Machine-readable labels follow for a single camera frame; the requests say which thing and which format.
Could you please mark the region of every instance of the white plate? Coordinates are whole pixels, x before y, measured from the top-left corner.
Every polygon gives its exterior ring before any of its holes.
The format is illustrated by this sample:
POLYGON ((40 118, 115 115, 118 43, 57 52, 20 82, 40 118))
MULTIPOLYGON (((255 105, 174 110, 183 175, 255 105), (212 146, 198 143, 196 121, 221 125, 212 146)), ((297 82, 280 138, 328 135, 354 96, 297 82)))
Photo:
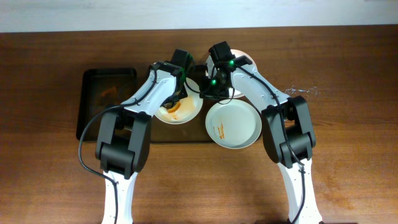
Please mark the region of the white plate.
MULTIPOLYGON (((255 68, 256 68, 256 70, 257 70, 257 65, 256 65, 256 63, 254 62, 253 58, 251 58, 248 54, 244 53, 244 52, 241 51, 241 50, 235 50, 235 49, 231 49, 231 53, 232 53, 233 55, 235 55, 235 57, 240 57, 240 56, 242 56, 242 55, 245 55, 247 58, 249 58, 249 59, 253 62, 253 65, 255 66, 255 68)), ((230 89, 229 89, 229 95, 232 96, 232 93, 233 93, 233 89, 230 88, 230 89)), ((235 90, 234 99, 235 99, 235 98, 242 97, 242 96, 244 96, 243 93, 241 93, 241 92, 238 91, 238 90, 235 90)))
POLYGON ((259 113, 241 100, 231 100, 227 105, 215 104, 207 112, 205 124, 211 139, 228 149, 250 146, 261 134, 259 113))
MULTIPOLYGON (((195 91, 199 91, 199 86, 192 79, 187 78, 188 85, 195 91)), ((180 107, 178 110, 169 113, 166 108, 161 106, 156 111, 155 116, 161 121, 168 124, 183 124, 192 120, 198 115, 201 106, 203 105, 203 99, 199 97, 198 93, 192 92, 187 85, 184 83, 185 89, 187 90, 187 97, 180 100, 180 107)))

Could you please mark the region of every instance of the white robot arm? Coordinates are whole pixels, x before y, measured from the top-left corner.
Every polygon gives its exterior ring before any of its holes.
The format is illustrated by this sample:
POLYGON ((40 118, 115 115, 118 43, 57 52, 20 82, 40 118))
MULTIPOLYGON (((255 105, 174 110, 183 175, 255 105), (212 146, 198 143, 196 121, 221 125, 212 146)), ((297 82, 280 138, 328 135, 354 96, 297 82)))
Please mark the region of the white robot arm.
MULTIPOLYGON (((185 81, 184 71, 188 69, 191 60, 187 52, 176 50, 170 63, 155 64, 154 69, 149 70, 145 84, 134 96, 123 102, 126 105, 142 99, 138 104, 103 115, 96 158, 101 161, 104 175, 118 183, 116 186, 118 203, 116 206, 113 186, 106 180, 105 213, 102 224, 132 223, 134 183, 149 153, 150 121, 160 106, 173 105, 178 101, 185 81), (115 129, 126 126, 132 129, 130 139, 115 135, 115 129)), ((264 147, 271 160, 279 166, 284 178, 289 199, 289 220, 295 224, 322 223, 310 175, 315 135, 305 100, 292 99, 289 95, 280 92, 256 70, 252 61, 246 57, 235 58, 226 42, 216 44, 210 49, 206 64, 208 71, 216 71, 216 74, 210 74, 210 80, 217 80, 221 88, 233 87, 240 91, 261 112, 264 147), (285 118, 295 120, 296 125, 288 129, 287 135, 291 148, 300 158, 300 162, 292 159, 288 142, 283 137, 279 108, 282 109, 285 118), (305 166, 304 174, 300 172, 302 165, 305 166)))

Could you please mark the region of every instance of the wood grain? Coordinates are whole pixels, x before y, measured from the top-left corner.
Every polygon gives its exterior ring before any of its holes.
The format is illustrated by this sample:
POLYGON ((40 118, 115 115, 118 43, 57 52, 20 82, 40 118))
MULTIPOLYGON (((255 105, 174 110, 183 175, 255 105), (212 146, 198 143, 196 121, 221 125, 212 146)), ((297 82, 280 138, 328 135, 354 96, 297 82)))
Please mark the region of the wood grain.
MULTIPOLYGON (((100 223, 104 180, 83 170, 75 129, 82 74, 174 49, 204 60, 227 40, 278 89, 309 90, 313 183, 326 222, 398 223, 398 27, 286 27, 0 34, 0 222, 100 223)), ((94 144, 83 156, 99 167, 94 144)), ((152 145, 135 223, 286 220, 282 176, 261 141, 152 145)))

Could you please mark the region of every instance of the black cable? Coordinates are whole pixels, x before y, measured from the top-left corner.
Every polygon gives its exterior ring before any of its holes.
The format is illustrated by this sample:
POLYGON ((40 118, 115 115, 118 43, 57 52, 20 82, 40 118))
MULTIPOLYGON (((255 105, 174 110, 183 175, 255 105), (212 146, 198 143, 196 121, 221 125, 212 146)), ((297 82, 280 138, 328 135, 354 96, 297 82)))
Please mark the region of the black cable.
POLYGON ((282 107, 280 106, 279 100, 277 95, 271 90, 271 88, 269 88, 269 86, 262 81, 260 78, 258 78, 257 76, 255 76, 254 74, 251 74, 250 72, 248 72, 246 69, 242 68, 241 66, 236 66, 237 68, 240 68, 242 71, 244 71, 245 73, 247 73, 250 77, 254 78, 255 80, 259 81, 261 84, 263 84, 267 90, 269 91, 269 93, 272 95, 273 99, 276 101, 277 103, 277 107, 278 107, 278 112, 279 112, 279 116, 280 116, 280 123, 282 124, 282 132, 284 134, 285 137, 285 142, 286 145, 291 153, 291 155, 293 156, 295 162, 297 162, 298 164, 300 164, 301 166, 304 166, 304 164, 297 158, 297 156, 294 154, 294 151, 292 149, 292 146, 290 145, 289 139, 287 138, 287 133, 286 133, 286 128, 285 128, 285 119, 284 119, 284 115, 282 114, 282 107))
POLYGON ((195 60, 193 59, 192 56, 191 56, 191 59, 192 59, 192 65, 187 69, 187 76, 185 77, 185 84, 186 84, 186 86, 188 87, 188 89, 190 89, 192 92, 200 94, 200 93, 201 93, 200 91, 196 91, 196 90, 194 90, 193 88, 191 88, 191 87, 189 86, 188 82, 187 82, 188 75, 191 73, 191 71, 192 71, 192 72, 195 71, 195 60))
POLYGON ((217 103, 221 104, 221 105, 227 105, 228 103, 230 103, 232 101, 232 99, 234 98, 235 95, 235 88, 232 88, 232 97, 229 99, 229 101, 227 103, 220 103, 221 100, 217 103))
POLYGON ((254 74, 250 73, 249 71, 247 71, 246 69, 242 68, 242 66, 237 65, 237 68, 241 69, 242 71, 244 71, 245 73, 247 73, 251 78, 254 78, 255 80, 259 81, 262 85, 264 85, 267 90, 269 91, 269 93, 272 95, 273 99, 276 101, 277 103, 277 107, 278 107, 278 112, 279 112, 279 117, 280 117, 280 123, 282 125, 282 132, 284 134, 285 137, 285 142, 287 147, 289 148, 289 151, 291 153, 291 155, 293 156, 295 162, 297 162, 301 167, 299 172, 301 172, 301 178, 302 178, 302 187, 303 187, 303 197, 302 197, 302 202, 300 205, 300 208, 296 214, 296 217, 293 219, 292 224, 294 224, 297 219, 299 218, 301 211, 303 210, 304 207, 304 202, 305 202, 305 171, 304 171, 304 164, 297 158, 297 156, 295 155, 292 146, 290 145, 289 139, 287 138, 287 133, 286 133, 286 127, 285 127, 285 120, 284 120, 284 116, 282 114, 282 107, 280 106, 279 100, 277 95, 271 90, 271 88, 264 82, 262 81, 260 78, 258 78, 257 76, 255 76, 254 74))
POLYGON ((154 81, 152 82, 152 85, 149 87, 149 90, 148 90, 141 98, 139 98, 138 100, 136 99, 135 102, 133 102, 133 103, 128 103, 128 104, 124 104, 124 105, 112 106, 112 107, 110 107, 110 108, 107 108, 107 109, 105 109, 105 110, 99 112, 97 115, 95 115, 95 116, 87 123, 86 127, 84 128, 84 130, 83 130, 83 132, 82 132, 82 134, 81 134, 80 141, 79 141, 79 146, 78 146, 78 157, 79 157, 80 164, 81 164, 86 170, 88 170, 89 172, 91 172, 91 173, 93 173, 93 174, 95 174, 95 175, 98 175, 98 176, 100 176, 100 177, 102 177, 102 178, 104 178, 104 179, 110 181, 110 182, 112 183, 112 185, 113 185, 113 190, 114 190, 114 201, 115 201, 115 204, 116 204, 116 206, 115 206, 114 224, 116 224, 116 222, 117 222, 117 220, 118 220, 118 212, 119 212, 119 211, 118 211, 118 210, 119 210, 119 208, 118 208, 118 189, 117 189, 117 187, 116 187, 117 184, 118 184, 118 182, 115 182, 115 181, 114 181, 113 179, 111 179, 110 177, 108 177, 108 176, 106 176, 106 175, 104 175, 104 174, 102 174, 102 173, 100 173, 100 172, 97 172, 97 171, 95 171, 95 170, 89 168, 88 166, 86 166, 86 164, 83 162, 83 159, 82 159, 82 157, 81 157, 81 147, 83 146, 83 141, 84 141, 84 138, 85 138, 86 133, 87 133, 87 131, 88 131, 88 128, 89 128, 89 127, 94 123, 94 121, 97 120, 100 116, 102 116, 104 113, 109 112, 109 111, 112 111, 112 110, 117 110, 117 109, 124 108, 124 107, 127 107, 127 106, 134 106, 134 105, 138 104, 140 101, 142 101, 142 100, 149 94, 149 92, 150 92, 150 91, 153 89, 153 87, 155 86, 155 84, 156 84, 156 79, 157 79, 157 72, 156 72, 156 68, 154 67, 154 65, 149 65, 149 68, 148 68, 148 72, 149 72, 149 73, 150 73, 150 70, 151 70, 151 69, 153 69, 153 71, 154 71, 154 73, 155 73, 155 78, 154 78, 154 81))
MULTIPOLYGON (((191 68, 193 68, 192 71, 195 71, 195 61, 192 59, 192 62, 193 62, 193 65, 191 66, 191 68)), ((213 69, 212 69, 212 71, 211 71, 211 76, 213 76, 213 73, 214 73, 215 68, 216 68, 216 67, 214 66, 213 69)), ((206 93, 206 92, 208 92, 208 91, 210 90, 210 88, 211 88, 211 85, 209 85, 208 88, 207 88, 206 90, 203 90, 203 91, 196 91, 196 90, 192 89, 192 88, 188 85, 187 79, 185 79, 185 84, 186 84, 186 86, 188 87, 188 89, 190 89, 192 92, 198 93, 198 94, 206 93)))
POLYGON ((301 173, 301 180, 302 180, 302 185, 303 185, 303 199, 301 201, 301 205, 300 205, 300 208, 298 209, 297 215, 292 221, 292 224, 294 224, 299 219, 300 213, 303 210, 304 203, 305 203, 305 177, 304 177, 305 171, 304 171, 304 166, 302 166, 300 168, 299 172, 301 173))

